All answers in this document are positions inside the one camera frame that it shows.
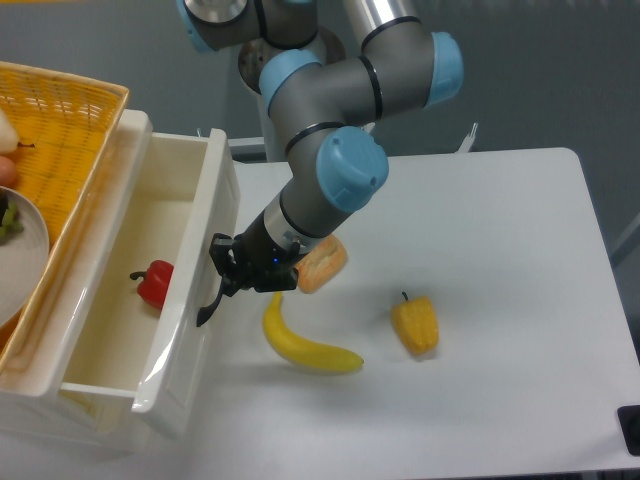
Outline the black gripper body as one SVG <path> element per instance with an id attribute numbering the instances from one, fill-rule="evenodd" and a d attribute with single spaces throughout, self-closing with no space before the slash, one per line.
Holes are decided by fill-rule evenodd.
<path id="1" fill-rule="evenodd" d="M 254 276 L 260 271 L 291 270 L 302 259 L 298 240 L 282 248 L 271 237 L 265 226 L 263 212 L 235 238 L 240 240 L 244 255 L 245 280 L 242 290 L 253 289 Z"/>

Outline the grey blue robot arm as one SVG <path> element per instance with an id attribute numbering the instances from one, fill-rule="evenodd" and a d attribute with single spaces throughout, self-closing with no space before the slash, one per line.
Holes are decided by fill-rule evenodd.
<path id="1" fill-rule="evenodd" d="M 408 1 L 349 1 L 358 56 L 333 63 L 314 1 L 181 1 L 194 46 L 258 41 L 269 50 L 258 91 L 292 170 L 291 180 L 236 236 L 216 234 L 210 255 L 221 295 L 292 290 L 296 264 L 363 208 L 384 184 L 387 155 L 370 123 L 456 96 L 464 66 L 456 40 L 430 32 Z"/>

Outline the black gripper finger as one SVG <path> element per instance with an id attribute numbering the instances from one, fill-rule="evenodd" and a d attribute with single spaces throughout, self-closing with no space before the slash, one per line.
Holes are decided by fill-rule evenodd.
<path id="1" fill-rule="evenodd" d="M 240 240 L 223 233 L 215 233 L 209 247 L 209 255 L 221 277 L 222 294 L 234 296 L 243 287 L 245 280 L 245 263 Z"/>
<path id="2" fill-rule="evenodd" d="M 253 289 L 259 293 L 291 291 L 298 285 L 298 270 L 260 271 L 254 276 Z"/>

